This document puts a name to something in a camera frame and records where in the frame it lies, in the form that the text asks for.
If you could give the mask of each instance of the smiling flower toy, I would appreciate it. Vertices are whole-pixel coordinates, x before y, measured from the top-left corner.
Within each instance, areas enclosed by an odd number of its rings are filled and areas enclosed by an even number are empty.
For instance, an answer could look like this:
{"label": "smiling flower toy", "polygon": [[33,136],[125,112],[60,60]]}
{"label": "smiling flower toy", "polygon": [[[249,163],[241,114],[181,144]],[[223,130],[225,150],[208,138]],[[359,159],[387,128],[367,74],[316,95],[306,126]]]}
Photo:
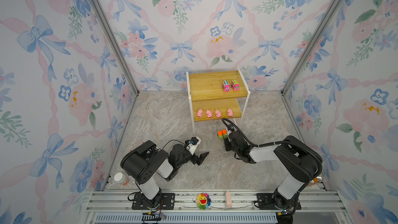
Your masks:
{"label": "smiling flower toy", "polygon": [[196,197],[196,205],[200,209],[208,209],[210,206],[211,199],[207,193],[201,193]]}

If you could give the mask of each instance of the toy truck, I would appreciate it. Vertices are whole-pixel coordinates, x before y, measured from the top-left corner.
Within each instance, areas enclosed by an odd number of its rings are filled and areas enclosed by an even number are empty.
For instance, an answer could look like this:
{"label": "toy truck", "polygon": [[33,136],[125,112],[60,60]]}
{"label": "toy truck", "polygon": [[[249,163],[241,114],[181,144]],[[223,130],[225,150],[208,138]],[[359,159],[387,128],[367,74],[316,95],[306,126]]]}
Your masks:
{"label": "toy truck", "polygon": [[239,84],[237,80],[232,80],[232,89],[234,91],[238,91],[239,90]]}
{"label": "toy truck", "polygon": [[229,92],[230,91],[229,84],[228,84],[228,82],[226,80],[224,80],[222,82],[222,89],[224,89],[224,92]]}

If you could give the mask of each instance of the white cap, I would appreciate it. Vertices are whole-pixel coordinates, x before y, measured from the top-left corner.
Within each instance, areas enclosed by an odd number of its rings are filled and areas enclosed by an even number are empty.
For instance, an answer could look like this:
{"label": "white cap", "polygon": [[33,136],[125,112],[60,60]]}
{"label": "white cap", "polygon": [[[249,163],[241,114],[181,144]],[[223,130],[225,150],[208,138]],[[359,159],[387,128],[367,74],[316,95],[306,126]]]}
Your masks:
{"label": "white cap", "polygon": [[124,179],[124,177],[125,177],[125,175],[122,173],[122,172],[118,172],[118,173],[116,173],[115,174],[115,176],[113,177],[113,179],[116,181],[116,182],[121,182],[123,179]]}

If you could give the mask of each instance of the vent grille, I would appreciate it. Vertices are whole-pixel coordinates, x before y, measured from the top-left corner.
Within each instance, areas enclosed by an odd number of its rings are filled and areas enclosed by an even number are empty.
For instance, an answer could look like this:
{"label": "vent grille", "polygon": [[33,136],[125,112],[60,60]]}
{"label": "vent grille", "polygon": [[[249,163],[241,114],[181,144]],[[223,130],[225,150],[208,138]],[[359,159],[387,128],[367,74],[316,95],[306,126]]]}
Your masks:
{"label": "vent grille", "polygon": [[[158,223],[277,223],[275,213],[172,213]],[[144,216],[145,223],[156,223],[152,216]],[[142,213],[98,213],[95,224],[142,223]]]}

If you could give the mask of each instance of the wooden shelf board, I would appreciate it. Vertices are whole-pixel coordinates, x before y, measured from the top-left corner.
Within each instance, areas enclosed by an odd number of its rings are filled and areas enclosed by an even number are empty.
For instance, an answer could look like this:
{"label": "wooden shelf board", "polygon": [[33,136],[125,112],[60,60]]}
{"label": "wooden shelf board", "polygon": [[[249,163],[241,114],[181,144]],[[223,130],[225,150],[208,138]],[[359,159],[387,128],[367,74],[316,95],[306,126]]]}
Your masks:
{"label": "wooden shelf board", "polygon": [[[229,84],[235,79],[239,83],[239,90],[232,88],[229,92],[222,89],[222,81],[227,80]],[[239,71],[225,71],[213,73],[194,73],[189,75],[189,84],[191,87],[192,102],[210,101],[218,99],[236,99],[247,97],[248,92]]]}
{"label": "wooden shelf board", "polygon": [[[220,120],[221,118],[239,118],[242,116],[242,112],[240,111],[240,107],[238,104],[237,99],[220,99],[220,100],[213,100],[213,101],[196,101],[192,102],[193,108],[193,121],[200,122],[200,121],[213,121],[213,120]],[[198,118],[196,112],[201,109],[203,110],[202,117]],[[228,117],[226,111],[228,108],[234,112],[233,117]],[[213,113],[212,118],[208,118],[206,115],[206,110],[209,109]],[[216,117],[216,109],[218,109],[222,116],[221,118]]]}

